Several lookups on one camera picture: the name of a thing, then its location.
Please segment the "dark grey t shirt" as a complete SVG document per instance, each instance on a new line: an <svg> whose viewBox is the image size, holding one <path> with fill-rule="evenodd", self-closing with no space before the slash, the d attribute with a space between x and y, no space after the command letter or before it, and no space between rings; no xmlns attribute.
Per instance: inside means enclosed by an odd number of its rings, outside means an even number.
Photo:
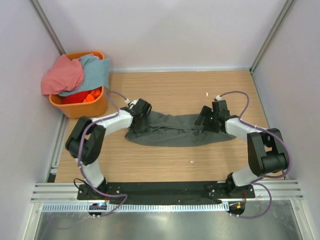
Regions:
<svg viewBox="0 0 320 240"><path fill-rule="evenodd" d="M154 147L197 147L231 141L236 137L215 133L196 125L197 114L170 115L152 111L136 127L130 127L125 139L131 143Z"/></svg>

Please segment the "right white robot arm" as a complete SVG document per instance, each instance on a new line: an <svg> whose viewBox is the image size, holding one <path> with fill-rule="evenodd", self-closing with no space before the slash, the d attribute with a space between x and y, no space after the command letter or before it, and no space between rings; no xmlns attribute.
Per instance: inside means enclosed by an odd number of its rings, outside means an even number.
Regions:
<svg viewBox="0 0 320 240"><path fill-rule="evenodd" d="M225 180L225 192L237 198L251 185L268 174L291 169L291 154L277 128L261 128L231 115L225 100L215 99L212 107L203 106L195 121L197 126L214 133L225 133L247 143L248 164L230 173Z"/></svg>

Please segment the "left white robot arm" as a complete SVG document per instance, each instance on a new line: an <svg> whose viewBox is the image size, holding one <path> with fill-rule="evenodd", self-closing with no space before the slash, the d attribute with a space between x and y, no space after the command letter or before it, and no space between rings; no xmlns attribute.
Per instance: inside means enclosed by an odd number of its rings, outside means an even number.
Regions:
<svg viewBox="0 0 320 240"><path fill-rule="evenodd" d="M69 135L65 148L77 162L83 176L82 184L77 187L78 200L102 200L107 196L108 183L98 162L104 138L119 130L138 126L151 113L152 105L141 98L126 100L126 104L107 116L80 117Z"/></svg>

